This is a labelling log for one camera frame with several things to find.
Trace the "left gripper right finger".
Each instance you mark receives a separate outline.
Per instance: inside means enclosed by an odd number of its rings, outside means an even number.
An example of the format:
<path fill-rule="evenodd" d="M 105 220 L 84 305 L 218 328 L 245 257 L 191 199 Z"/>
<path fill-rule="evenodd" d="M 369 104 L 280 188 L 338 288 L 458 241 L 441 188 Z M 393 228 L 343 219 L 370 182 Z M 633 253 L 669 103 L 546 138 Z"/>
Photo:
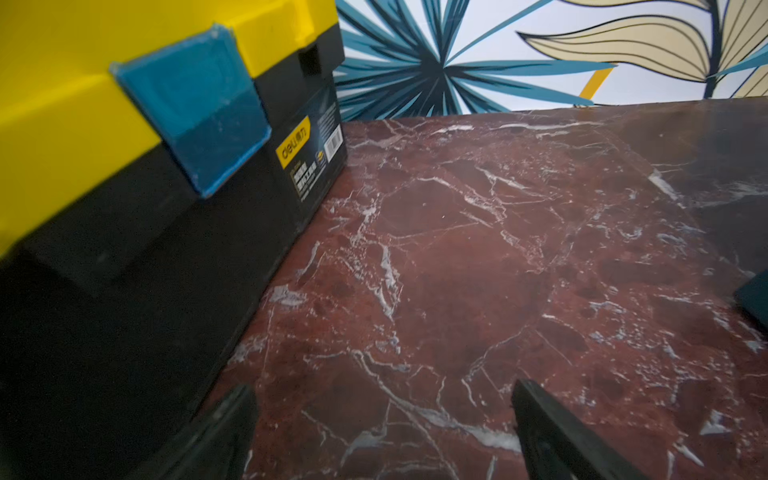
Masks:
<path fill-rule="evenodd" d="M 535 381 L 515 382 L 511 406 L 531 479 L 646 477 Z"/>

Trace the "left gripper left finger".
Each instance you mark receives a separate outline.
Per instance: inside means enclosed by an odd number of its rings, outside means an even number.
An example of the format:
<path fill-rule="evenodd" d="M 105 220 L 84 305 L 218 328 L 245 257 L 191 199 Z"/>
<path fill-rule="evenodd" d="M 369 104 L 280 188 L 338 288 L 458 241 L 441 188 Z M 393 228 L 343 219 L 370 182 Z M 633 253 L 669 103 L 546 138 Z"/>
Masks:
<path fill-rule="evenodd" d="M 254 389 L 238 385 L 199 416 L 129 479 L 240 479 L 258 419 Z"/>

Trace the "teal drawer cabinet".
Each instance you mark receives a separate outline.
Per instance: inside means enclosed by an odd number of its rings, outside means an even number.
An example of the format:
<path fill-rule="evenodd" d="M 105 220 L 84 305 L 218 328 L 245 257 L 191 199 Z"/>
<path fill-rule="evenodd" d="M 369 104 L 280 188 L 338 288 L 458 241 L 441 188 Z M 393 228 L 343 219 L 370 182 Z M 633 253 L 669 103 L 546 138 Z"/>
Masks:
<path fill-rule="evenodd" d="M 734 292 L 736 304 L 767 332 L 768 271 L 755 275 Z"/>

